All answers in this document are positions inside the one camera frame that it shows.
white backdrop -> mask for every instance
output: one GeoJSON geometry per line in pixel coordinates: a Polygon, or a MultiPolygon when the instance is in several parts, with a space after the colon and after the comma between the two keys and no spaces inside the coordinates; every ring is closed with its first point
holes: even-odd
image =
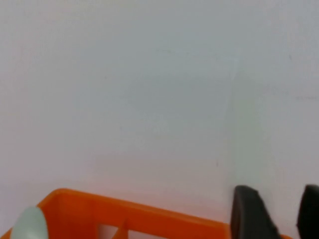
{"type": "Polygon", "coordinates": [[[59,187],[227,222],[248,175],[297,237],[303,187],[319,183],[318,11],[316,0],[2,0],[0,234],[59,187]],[[242,162],[227,150],[232,104],[246,113],[230,133],[244,137],[242,162]]]}

orange plastic crate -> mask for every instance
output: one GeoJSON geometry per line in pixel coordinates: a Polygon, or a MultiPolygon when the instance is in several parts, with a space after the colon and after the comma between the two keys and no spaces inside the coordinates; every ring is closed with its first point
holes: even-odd
{"type": "MultiPolygon", "coordinates": [[[[70,189],[53,191],[38,206],[50,239],[98,239],[101,224],[119,228],[113,239],[128,239],[129,230],[168,239],[230,238],[225,223],[70,189]]],[[[1,237],[9,238],[10,230],[1,237]]]]}

black object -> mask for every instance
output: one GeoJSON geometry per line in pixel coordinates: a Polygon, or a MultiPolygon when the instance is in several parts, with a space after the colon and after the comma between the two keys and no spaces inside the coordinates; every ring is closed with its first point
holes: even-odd
{"type": "Polygon", "coordinates": [[[317,185],[305,187],[297,227],[301,239],[319,238],[319,187],[317,185]]]}
{"type": "Polygon", "coordinates": [[[230,229],[232,239],[281,239],[258,191],[248,186],[235,187],[230,229]]]}

